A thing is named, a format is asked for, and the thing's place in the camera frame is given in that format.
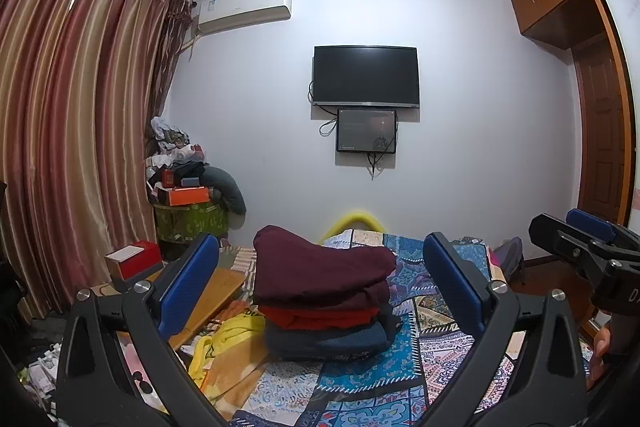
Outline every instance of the wooden floor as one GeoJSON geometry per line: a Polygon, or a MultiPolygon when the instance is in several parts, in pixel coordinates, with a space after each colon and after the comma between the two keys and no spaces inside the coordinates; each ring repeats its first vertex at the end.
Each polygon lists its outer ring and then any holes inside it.
{"type": "Polygon", "coordinates": [[[580,323],[590,308],[591,285],[575,270],[562,261],[527,266],[525,278],[512,280],[511,289],[516,293],[528,295],[546,295],[554,288],[560,288],[569,299],[574,319],[580,323]]]}

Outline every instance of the maroon folded garment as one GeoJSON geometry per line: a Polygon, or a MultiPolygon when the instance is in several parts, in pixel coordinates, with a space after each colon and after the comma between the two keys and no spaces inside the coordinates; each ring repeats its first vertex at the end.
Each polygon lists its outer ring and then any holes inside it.
{"type": "Polygon", "coordinates": [[[386,247],[320,247],[269,225],[254,248],[256,304],[353,310],[380,307],[385,296],[388,302],[386,277],[396,258],[386,247]]]}

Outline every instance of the stack of folded clothes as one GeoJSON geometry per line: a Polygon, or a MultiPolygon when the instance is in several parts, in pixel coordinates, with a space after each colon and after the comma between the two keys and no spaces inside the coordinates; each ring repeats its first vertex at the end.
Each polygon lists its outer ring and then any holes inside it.
{"type": "Polygon", "coordinates": [[[349,359],[388,349],[401,319],[386,277],[386,247],[320,247],[279,227],[255,236],[254,303],[266,317],[264,341],[284,359],[349,359]]]}

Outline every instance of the human hand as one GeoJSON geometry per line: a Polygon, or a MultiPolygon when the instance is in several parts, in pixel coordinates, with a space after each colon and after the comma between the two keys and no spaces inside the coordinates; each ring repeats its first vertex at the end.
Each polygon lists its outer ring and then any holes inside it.
{"type": "Polygon", "coordinates": [[[587,377],[587,389],[590,389],[604,375],[604,362],[602,356],[609,350],[611,332],[609,325],[605,325],[593,337],[593,355],[589,361],[589,376],[587,377]]]}

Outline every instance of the orange cloth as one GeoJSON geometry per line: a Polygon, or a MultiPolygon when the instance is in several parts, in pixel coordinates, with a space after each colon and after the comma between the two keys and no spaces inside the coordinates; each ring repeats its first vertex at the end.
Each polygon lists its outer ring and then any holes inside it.
{"type": "Polygon", "coordinates": [[[287,310],[259,306],[260,312],[283,330],[327,330],[329,328],[353,328],[369,324],[378,308],[366,310],[287,310]]]}

